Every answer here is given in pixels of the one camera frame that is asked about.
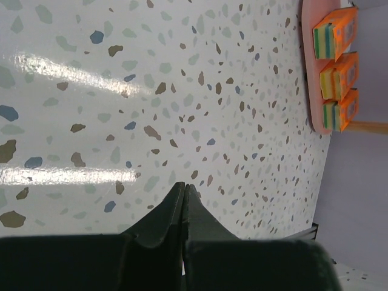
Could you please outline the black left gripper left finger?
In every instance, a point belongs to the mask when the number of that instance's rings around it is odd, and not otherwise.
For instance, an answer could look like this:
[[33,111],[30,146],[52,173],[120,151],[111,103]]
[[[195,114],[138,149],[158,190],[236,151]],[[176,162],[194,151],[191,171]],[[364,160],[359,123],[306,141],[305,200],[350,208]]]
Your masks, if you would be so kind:
[[119,234],[1,239],[1,289],[179,290],[185,187]]

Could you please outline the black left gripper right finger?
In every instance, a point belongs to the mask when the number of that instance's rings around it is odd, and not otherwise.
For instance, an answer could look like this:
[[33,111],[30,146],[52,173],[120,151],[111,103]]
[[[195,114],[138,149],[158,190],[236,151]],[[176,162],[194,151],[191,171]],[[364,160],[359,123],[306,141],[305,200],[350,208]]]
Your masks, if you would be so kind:
[[187,290],[340,290],[331,257],[308,239],[240,239],[185,189]]

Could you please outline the orange sponge box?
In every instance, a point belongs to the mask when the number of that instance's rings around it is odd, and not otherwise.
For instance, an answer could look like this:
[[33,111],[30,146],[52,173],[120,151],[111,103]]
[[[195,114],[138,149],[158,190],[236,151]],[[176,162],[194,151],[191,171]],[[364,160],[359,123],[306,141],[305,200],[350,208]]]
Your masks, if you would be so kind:
[[357,31],[358,9],[341,8],[330,12],[312,30],[316,59],[337,61],[353,42]]
[[319,76],[323,100],[342,101],[353,87],[358,74],[357,52],[343,53],[337,61],[330,61]]
[[358,113],[358,97],[358,89],[351,88],[342,101],[326,101],[323,104],[324,128],[343,132]]

